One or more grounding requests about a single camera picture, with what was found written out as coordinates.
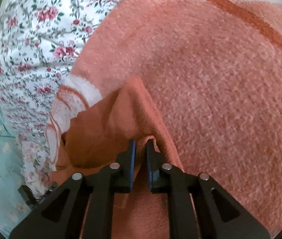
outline orange blanket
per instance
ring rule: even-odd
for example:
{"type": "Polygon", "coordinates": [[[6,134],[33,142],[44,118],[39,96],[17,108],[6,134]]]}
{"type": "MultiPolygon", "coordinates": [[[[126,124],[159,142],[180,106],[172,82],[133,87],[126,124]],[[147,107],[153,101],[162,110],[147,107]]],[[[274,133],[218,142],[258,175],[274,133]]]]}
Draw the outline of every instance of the orange blanket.
{"type": "Polygon", "coordinates": [[[138,141],[134,189],[128,198],[120,194],[115,197],[113,239],[169,237],[166,196],[150,194],[146,164],[140,170],[150,135],[168,161],[182,169],[172,138],[142,80],[131,77],[120,90],[79,113],[62,136],[59,171],[52,174],[52,180],[59,184],[74,172],[88,175],[99,171],[127,149],[129,139],[138,141]]]}

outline fleece blanket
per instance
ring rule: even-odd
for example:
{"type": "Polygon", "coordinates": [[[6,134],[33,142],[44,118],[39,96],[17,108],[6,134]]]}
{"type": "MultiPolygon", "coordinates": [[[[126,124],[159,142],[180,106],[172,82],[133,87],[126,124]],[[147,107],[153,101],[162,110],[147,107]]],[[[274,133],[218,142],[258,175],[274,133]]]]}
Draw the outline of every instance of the fleece blanket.
{"type": "Polygon", "coordinates": [[[115,161],[126,151],[130,139],[137,140],[135,175],[145,160],[144,147],[153,138],[167,161],[182,168],[179,155],[164,121],[140,77],[129,77],[122,88],[71,120],[62,135],[58,171],[52,180],[63,183],[70,175],[89,175],[115,161]]]}
{"type": "MultiPolygon", "coordinates": [[[[185,172],[208,172],[274,238],[282,229],[282,0],[121,0],[51,107],[53,177],[71,154],[60,146],[70,120],[133,74],[160,112],[185,172]]],[[[131,217],[134,203],[127,205],[131,217]]],[[[143,238],[146,230],[127,231],[143,238]]]]}

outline metal screw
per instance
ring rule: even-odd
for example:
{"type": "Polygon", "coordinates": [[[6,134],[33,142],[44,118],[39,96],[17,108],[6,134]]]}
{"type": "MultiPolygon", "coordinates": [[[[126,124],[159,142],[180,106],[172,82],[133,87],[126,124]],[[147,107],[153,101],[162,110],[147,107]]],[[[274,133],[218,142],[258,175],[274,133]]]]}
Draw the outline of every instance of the metal screw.
{"type": "Polygon", "coordinates": [[[204,181],[207,181],[209,179],[209,175],[205,172],[200,173],[199,177],[201,178],[201,180],[204,180],[204,181]]]}
{"type": "Polygon", "coordinates": [[[162,169],[164,169],[164,170],[171,170],[172,169],[172,165],[170,165],[170,164],[162,164],[162,169]]]}
{"type": "Polygon", "coordinates": [[[113,170],[119,169],[120,168],[120,164],[119,163],[111,163],[110,164],[110,168],[113,170]]]}
{"type": "Polygon", "coordinates": [[[77,180],[80,180],[82,178],[82,174],[79,173],[79,172],[76,172],[72,175],[72,178],[77,181],[77,180]]]}

